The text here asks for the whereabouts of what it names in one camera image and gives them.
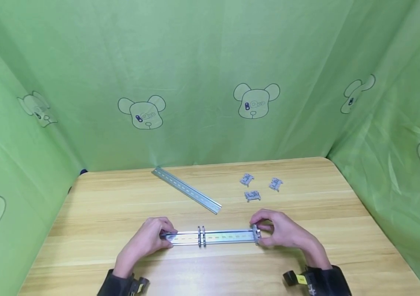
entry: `black sleeve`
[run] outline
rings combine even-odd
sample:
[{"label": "black sleeve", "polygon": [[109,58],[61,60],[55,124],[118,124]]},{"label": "black sleeve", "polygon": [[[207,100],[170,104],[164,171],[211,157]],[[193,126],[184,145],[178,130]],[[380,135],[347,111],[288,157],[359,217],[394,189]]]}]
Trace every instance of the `black sleeve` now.
[{"label": "black sleeve", "polygon": [[97,296],[129,296],[132,279],[116,277],[112,272],[113,269],[108,271]]},{"label": "black sleeve", "polygon": [[309,285],[309,292],[312,288],[315,292],[313,295],[317,296],[351,296],[350,287],[342,270],[335,265],[332,267],[325,271],[320,268],[307,268],[304,275]]},{"label": "black sleeve", "polygon": [[283,277],[289,286],[306,284],[310,295],[316,296],[351,296],[350,287],[338,266],[323,271],[321,268],[307,267],[301,275],[288,271]]},{"label": "black sleeve", "polygon": [[134,273],[129,278],[120,278],[113,275],[113,269],[108,271],[97,296],[134,296],[145,293],[150,281],[147,278],[134,278]]}]

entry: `metal din rail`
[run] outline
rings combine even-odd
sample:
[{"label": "metal din rail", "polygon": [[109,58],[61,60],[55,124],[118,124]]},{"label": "metal din rail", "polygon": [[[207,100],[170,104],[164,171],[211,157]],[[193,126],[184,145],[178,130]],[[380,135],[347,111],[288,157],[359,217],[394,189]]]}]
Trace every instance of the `metal din rail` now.
[{"label": "metal din rail", "polygon": [[162,239],[166,239],[174,246],[202,245],[220,243],[255,243],[258,244],[261,232],[256,225],[251,225],[251,229],[243,230],[213,230],[205,231],[205,227],[198,227],[197,231],[181,231],[176,234],[163,233]]},{"label": "metal din rail", "polygon": [[154,174],[161,180],[166,181],[166,183],[170,184],[172,187],[176,188],[186,196],[200,203],[213,214],[218,214],[219,210],[222,208],[222,205],[220,205],[210,197],[206,196],[194,187],[181,181],[178,177],[175,177],[174,175],[170,174],[167,171],[164,171],[159,167],[155,168],[154,171],[152,171],[152,174]]}]

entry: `metal bracket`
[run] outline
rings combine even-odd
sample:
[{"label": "metal bracket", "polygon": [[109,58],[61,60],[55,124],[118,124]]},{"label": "metal bracket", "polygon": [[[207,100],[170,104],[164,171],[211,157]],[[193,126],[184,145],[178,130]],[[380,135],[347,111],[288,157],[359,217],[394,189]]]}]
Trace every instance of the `metal bracket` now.
[{"label": "metal bracket", "polygon": [[222,208],[222,205],[220,205],[210,197],[206,196],[194,187],[181,181],[178,177],[175,177],[174,175],[170,174],[167,171],[164,171],[159,167],[155,168],[154,171],[152,171],[152,174],[154,174],[161,180],[166,181],[167,184],[170,184],[172,187],[179,190],[186,196],[200,203],[213,214],[218,214],[219,210]]},{"label": "metal bracket", "polygon": [[254,177],[251,176],[250,174],[244,174],[243,177],[240,180],[240,183],[243,184],[243,185],[245,185],[246,187],[249,187],[249,183],[253,179],[254,179]]},{"label": "metal bracket", "polygon": [[261,200],[261,196],[259,195],[259,192],[257,190],[245,192],[245,197],[246,197],[247,202],[249,202],[250,200],[255,200],[255,199]]},{"label": "metal bracket", "polygon": [[278,178],[272,178],[272,181],[269,184],[269,188],[271,188],[272,190],[276,190],[277,192],[279,192],[279,186],[281,186],[281,184],[284,184],[284,182],[282,182]]},{"label": "metal bracket", "polygon": [[205,227],[198,227],[197,231],[180,231],[176,234],[163,233],[162,239],[166,239],[174,246],[202,245],[220,243],[255,243],[261,238],[261,231],[255,224],[251,229],[243,230],[213,230],[205,231]]}]

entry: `wood grain surface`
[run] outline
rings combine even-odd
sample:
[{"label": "wood grain surface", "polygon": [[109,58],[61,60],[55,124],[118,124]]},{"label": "wood grain surface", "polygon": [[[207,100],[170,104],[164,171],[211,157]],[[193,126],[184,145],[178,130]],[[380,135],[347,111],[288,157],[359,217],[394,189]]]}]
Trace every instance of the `wood grain surface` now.
[{"label": "wood grain surface", "polygon": [[[179,231],[249,228],[260,208],[285,212],[312,232],[339,265],[354,296],[420,296],[420,281],[384,236],[350,185],[324,158],[166,168],[222,205],[218,215],[151,174],[152,169],[81,175],[19,295],[96,295],[116,255],[151,216],[167,216]],[[239,183],[254,176],[250,187]],[[280,192],[268,185],[284,184]],[[262,199],[247,203],[244,192]],[[303,269],[298,250],[253,243],[175,246],[143,259],[147,295],[308,295],[282,274]]]}]

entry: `green curtain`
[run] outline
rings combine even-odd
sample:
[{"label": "green curtain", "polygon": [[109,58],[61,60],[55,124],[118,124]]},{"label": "green curtain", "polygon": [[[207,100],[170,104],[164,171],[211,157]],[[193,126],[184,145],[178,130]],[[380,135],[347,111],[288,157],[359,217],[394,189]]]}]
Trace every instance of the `green curtain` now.
[{"label": "green curtain", "polygon": [[420,278],[420,0],[0,1],[0,295],[83,168],[310,156]]}]

